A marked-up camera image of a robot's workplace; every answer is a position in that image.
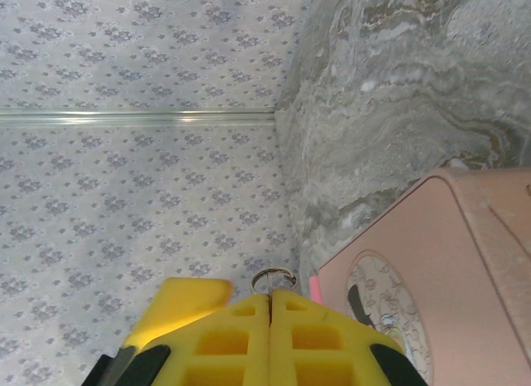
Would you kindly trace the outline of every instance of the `yellow foam piece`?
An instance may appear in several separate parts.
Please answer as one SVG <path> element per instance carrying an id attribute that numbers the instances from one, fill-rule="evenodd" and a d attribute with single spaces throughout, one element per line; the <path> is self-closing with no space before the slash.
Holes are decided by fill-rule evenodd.
<path id="1" fill-rule="evenodd" d="M 289 291 L 273 291 L 271 386 L 388 386 L 371 344 L 391 338 Z"/>
<path id="2" fill-rule="evenodd" d="M 170 279 L 124 346 L 167 345 L 153 386 L 390 386 L 370 346 L 388 336 L 294 292 L 224 307 L 230 283 Z"/>
<path id="3" fill-rule="evenodd" d="M 153 340 L 171 349 L 153 386 L 267 386 L 269 321 L 258 295 Z"/>
<path id="4" fill-rule="evenodd" d="M 122 347 L 142 349 L 151 340 L 225 307 L 231 299 L 227 280 L 168 278 Z"/>

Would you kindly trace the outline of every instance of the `square hole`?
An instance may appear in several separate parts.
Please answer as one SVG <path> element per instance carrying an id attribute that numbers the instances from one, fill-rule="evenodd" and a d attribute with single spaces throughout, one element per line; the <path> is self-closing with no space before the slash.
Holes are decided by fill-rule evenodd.
<path id="1" fill-rule="evenodd" d="M 244 330 L 211 330 L 197 344 L 196 354 L 247 354 L 249 334 Z"/>
<path id="2" fill-rule="evenodd" d="M 344 360 L 301 360 L 295 363 L 297 386 L 355 386 L 352 363 Z"/>
<path id="3" fill-rule="evenodd" d="M 331 326 L 297 325 L 291 331 L 294 349 L 341 350 L 341 334 Z"/>
<path id="4" fill-rule="evenodd" d="M 245 370 L 239 367 L 192 367 L 181 386 L 242 386 Z"/>
<path id="5" fill-rule="evenodd" d="M 242 307 L 238 310 L 234 310 L 234 315 L 238 317 L 251 317 L 256 314 L 256 309 L 251 305 L 248 307 Z"/>

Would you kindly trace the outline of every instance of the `wall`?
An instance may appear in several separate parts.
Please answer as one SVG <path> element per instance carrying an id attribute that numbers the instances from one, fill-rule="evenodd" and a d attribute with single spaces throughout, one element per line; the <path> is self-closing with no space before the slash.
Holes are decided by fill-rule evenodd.
<path id="1" fill-rule="evenodd" d="M 0 146 L 0 384 L 81 385 L 169 277 L 235 301 L 294 265 L 273 125 L 0 127 Z"/>
<path id="2" fill-rule="evenodd" d="M 531 0 L 314 0 L 276 113 L 303 279 L 414 180 L 531 164 Z"/>
<path id="3" fill-rule="evenodd" d="M 274 106 L 310 0 L 0 0 L 0 106 Z"/>

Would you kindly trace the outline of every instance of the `circular sticker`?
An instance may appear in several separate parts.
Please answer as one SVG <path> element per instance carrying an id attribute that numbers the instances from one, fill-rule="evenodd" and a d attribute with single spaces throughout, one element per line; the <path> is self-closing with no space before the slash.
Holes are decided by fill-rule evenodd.
<path id="1" fill-rule="evenodd" d="M 362 255 L 347 285 L 348 314 L 393 338 L 429 384 L 431 355 L 421 317 L 402 278 L 381 257 Z"/>

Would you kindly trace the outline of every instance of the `black strip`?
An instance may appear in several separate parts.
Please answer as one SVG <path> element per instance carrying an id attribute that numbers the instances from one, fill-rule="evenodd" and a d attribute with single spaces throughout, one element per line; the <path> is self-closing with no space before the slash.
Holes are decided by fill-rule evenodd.
<path id="1" fill-rule="evenodd" d="M 96 364 L 94 364 L 94 367 L 92 367 L 92 370 L 89 372 L 85 378 L 85 382 L 83 382 L 81 386 L 98 386 L 101 377 L 105 373 L 105 370 L 109 368 L 109 365 L 112 363 L 112 361 L 112 357 L 102 354 L 98 358 L 98 361 L 96 361 Z"/>
<path id="2" fill-rule="evenodd" d="M 114 386 L 133 359 L 136 350 L 134 346 L 120 348 L 112 363 L 107 367 L 98 386 Z"/>
<path id="3" fill-rule="evenodd" d="M 371 317 L 365 314 L 365 310 L 363 309 L 362 305 L 362 300 L 359 297 L 359 289 L 358 286 L 355 284 L 352 285 L 352 288 L 348 290 L 348 303 L 350 304 L 350 308 L 352 309 L 356 320 L 358 320 L 362 324 L 372 326 L 376 329 L 373 322 L 371 321 Z"/>
<path id="4" fill-rule="evenodd" d="M 373 344 L 371 351 L 391 386 L 428 386 L 402 353 L 383 344 Z"/>
<path id="5" fill-rule="evenodd" d="M 172 350 L 160 344 L 136 355 L 115 386 L 150 386 Z"/>

